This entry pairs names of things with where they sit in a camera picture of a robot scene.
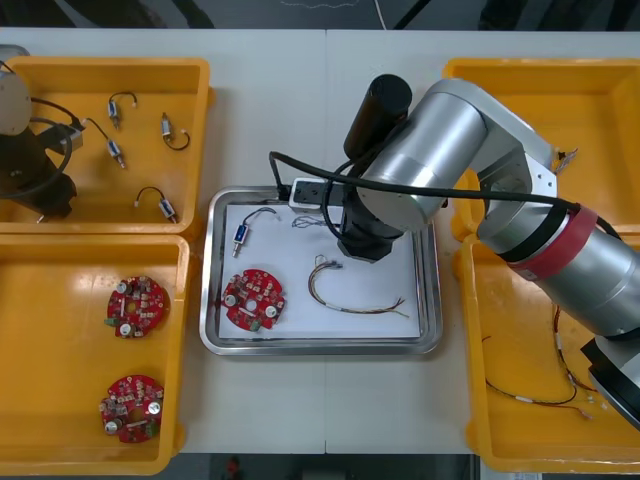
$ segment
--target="black cylinder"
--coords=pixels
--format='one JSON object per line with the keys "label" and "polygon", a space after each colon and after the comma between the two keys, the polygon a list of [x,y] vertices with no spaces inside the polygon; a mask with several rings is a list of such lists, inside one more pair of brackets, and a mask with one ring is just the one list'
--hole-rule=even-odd
{"label": "black cylinder", "polygon": [[376,77],[344,141],[347,157],[355,162],[381,144],[406,118],[411,98],[411,88],[402,78],[390,74]]}

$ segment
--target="robotic arm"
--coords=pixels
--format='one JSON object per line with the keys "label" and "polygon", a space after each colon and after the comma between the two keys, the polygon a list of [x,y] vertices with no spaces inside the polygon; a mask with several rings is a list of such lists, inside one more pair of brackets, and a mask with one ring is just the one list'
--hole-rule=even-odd
{"label": "robotic arm", "polygon": [[478,238],[596,335],[583,347],[593,384],[640,429],[640,254],[596,213],[555,198],[554,149],[481,88],[441,80],[408,114],[410,103],[409,86],[383,75],[352,124],[344,146],[351,161],[336,172],[352,167],[334,232],[343,253],[384,257],[403,232],[424,228],[471,168],[480,181],[475,198],[485,203]]}

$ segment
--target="white paper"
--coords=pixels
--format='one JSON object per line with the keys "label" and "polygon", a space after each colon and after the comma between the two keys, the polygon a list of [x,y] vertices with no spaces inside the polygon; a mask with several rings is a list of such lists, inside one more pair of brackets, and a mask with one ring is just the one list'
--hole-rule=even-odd
{"label": "white paper", "polygon": [[[326,226],[293,228],[300,214],[286,205],[271,206],[278,215],[262,212],[248,221],[249,233],[238,256],[232,257],[233,235],[238,225],[256,205],[229,205],[224,249],[221,292],[235,274],[249,268],[264,270],[284,289],[285,308],[271,329],[248,332],[227,318],[221,307],[221,338],[390,338],[418,337],[418,305],[413,246],[409,234],[396,240],[393,251],[376,263],[345,257]],[[339,221],[341,209],[331,207],[332,219]],[[316,302],[308,291],[309,274],[317,255],[344,265],[325,270],[316,279],[316,290],[328,303],[352,308],[389,307],[402,297],[396,313],[361,315],[331,310]]]}

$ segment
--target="electronic component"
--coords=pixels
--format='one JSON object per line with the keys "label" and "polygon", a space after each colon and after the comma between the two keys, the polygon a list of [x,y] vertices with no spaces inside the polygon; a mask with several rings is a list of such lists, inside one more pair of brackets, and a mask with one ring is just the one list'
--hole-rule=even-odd
{"label": "electronic component", "polygon": [[271,329],[285,305],[280,282],[270,273],[257,269],[234,275],[222,299],[227,318],[250,332],[257,332],[260,327]]}
{"label": "electronic component", "polygon": [[107,150],[109,151],[109,155],[118,162],[120,168],[127,168],[127,164],[124,163],[124,156],[122,155],[122,150],[120,147],[111,139],[107,139]]}
{"label": "electronic component", "polygon": [[249,234],[249,225],[247,224],[247,221],[254,215],[258,215],[261,212],[273,213],[278,219],[280,219],[280,217],[278,216],[278,212],[270,207],[259,208],[244,217],[244,220],[240,225],[238,225],[236,233],[233,235],[233,252],[231,254],[233,257],[238,256],[238,254],[240,253],[240,248],[244,244],[244,241],[247,239],[247,235]]}
{"label": "electronic component", "polygon": [[121,168],[127,168],[127,165],[124,163],[122,150],[120,150],[120,147],[118,147],[116,142],[109,138],[109,135],[107,135],[107,133],[102,129],[100,125],[98,125],[98,123],[93,118],[87,117],[82,119],[82,125],[86,125],[87,123],[92,123],[93,125],[95,125],[95,127],[107,141],[107,151],[109,152],[109,155],[111,155],[111,158],[118,162],[118,165],[120,165]]}
{"label": "electronic component", "polygon": [[137,108],[138,106],[138,97],[133,92],[116,92],[109,97],[109,101],[107,102],[107,115],[109,115],[109,119],[116,130],[120,129],[120,121],[122,120],[122,117],[120,116],[120,109],[118,108],[118,104],[115,99],[115,97],[119,95],[130,95],[133,98],[133,108]]}
{"label": "electronic component", "polygon": [[169,302],[158,283],[146,276],[130,277],[111,294],[104,323],[115,328],[116,337],[144,337],[168,311]]}
{"label": "electronic component", "polygon": [[396,310],[396,308],[398,308],[400,305],[404,303],[403,298],[398,298],[398,300],[396,300],[396,303],[386,308],[346,308],[346,307],[339,307],[337,305],[332,305],[331,303],[325,301],[322,297],[320,297],[320,295],[316,290],[316,278],[318,274],[323,270],[327,270],[327,269],[340,270],[342,268],[343,267],[341,263],[338,263],[335,260],[329,261],[324,257],[324,255],[318,255],[316,257],[316,266],[311,271],[311,274],[309,275],[309,281],[308,281],[309,293],[311,294],[311,296],[316,302],[318,302],[321,305],[324,305],[327,308],[330,308],[331,310],[336,310],[338,312],[356,313],[361,315],[378,315],[381,313],[397,313],[398,315],[401,315],[405,318],[409,318],[408,315]]}
{"label": "electronic component", "polygon": [[165,218],[169,220],[171,223],[178,223],[178,214],[173,208],[173,205],[171,205],[171,202],[169,202],[169,200],[167,200],[167,198],[164,196],[164,193],[162,193],[162,190],[160,190],[157,187],[142,188],[138,192],[138,196],[133,202],[133,206],[136,208],[140,206],[140,197],[142,196],[145,190],[155,190],[156,192],[158,192],[160,194],[160,202],[158,203],[158,206],[160,207],[160,211],[165,216]]}
{"label": "electronic component", "polygon": [[162,423],[164,389],[146,375],[117,380],[100,403],[100,417],[107,435],[122,443],[141,443],[155,437]]}
{"label": "electronic component", "polygon": [[172,145],[172,142],[174,140],[173,125],[171,125],[171,121],[169,120],[166,112],[162,112],[162,120],[160,125],[162,127],[162,140],[164,141],[165,145],[167,145],[167,147],[169,147],[171,150],[179,152],[187,148],[191,143],[191,137],[189,136],[189,133],[183,128],[182,130],[180,130],[180,132],[182,132],[184,136],[187,137],[187,141],[180,147],[174,147]]}

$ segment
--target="gray floor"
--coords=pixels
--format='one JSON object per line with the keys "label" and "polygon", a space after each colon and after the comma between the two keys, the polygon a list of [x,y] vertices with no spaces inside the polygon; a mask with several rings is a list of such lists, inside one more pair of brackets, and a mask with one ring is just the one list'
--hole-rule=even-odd
{"label": "gray floor", "polygon": [[[155,480],[226,480],[231,455],[181,454]],[[469,455],[240,455],[242,480],[297,480],[304,471],[349,472],[353,480],[462,480]],[[5,477],[7,480],[27,477]],[[39,477],[39,480],[63,477]],[[83,480],[95,477],[67,477]],[[127,479],[131,477],[101,477]]]}
{"label": "gray floor", "polygon": [[[169,28],[187,28],[187,22],[171,0],[142,0],[156,11]],[[552,0],[528,0],[517,30],[535,30]],[[93,26],[64,0],[56,0],[72,20]],[[216,28],[380,29],[373,0],[196,0]],[[415,0],[379,0],[389,29]],[[477,30],[486,0],[432,0],[407,27],[408,30]],[[605,29],[613,1],[600,1],[583,30]],[[640,30],[640,8],[627,30]]]}

